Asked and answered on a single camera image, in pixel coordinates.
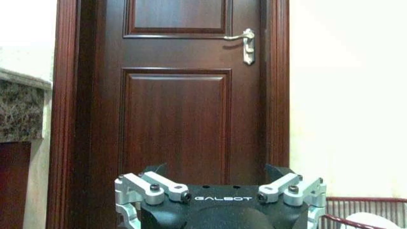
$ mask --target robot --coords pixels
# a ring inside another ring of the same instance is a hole
[[[114,180],[122,229],[316,229],[325,184],[265,165],[269,184],[185,185],[164,177],[165,164]]]

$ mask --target lever handle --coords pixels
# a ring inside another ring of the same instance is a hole
[[[243,33],[237,36],[229,37],[229,36],[224,36],[223,39],[225,39],[227,41],[235,41],[240,38],[248,38],[249,40],[255,38],[255,33],[251,29],[247,29],[243,31]]]
[[[245,29],[239,36],[224,36],[227,41],[235,41],[243,38],[243,62],[251,65],[255,62],[255,33],[251,29]]]

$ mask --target door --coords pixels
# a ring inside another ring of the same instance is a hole
[[[113,228],[113,180],[168,163],[187,184],[263,180],[260,0],[106,0],[97,6],[89,207]],[[243,62],[251,28],[255,58]]]

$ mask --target wooden cabinet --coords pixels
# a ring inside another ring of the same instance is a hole
[[[29,142],[0,143],[0,228],[22,228],[29,151]]]

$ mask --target white object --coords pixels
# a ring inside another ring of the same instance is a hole
[[[400,229],[400,227],[397,227],[396,224],[392,223],[388,219],[367,212],[357,212],[355,214],[351,214],[345,219],[353,221],[355,223],[363,223],[373,227],[380,227],[385,229]],[[355,227],[341,225],[340,229],[355,229]]]

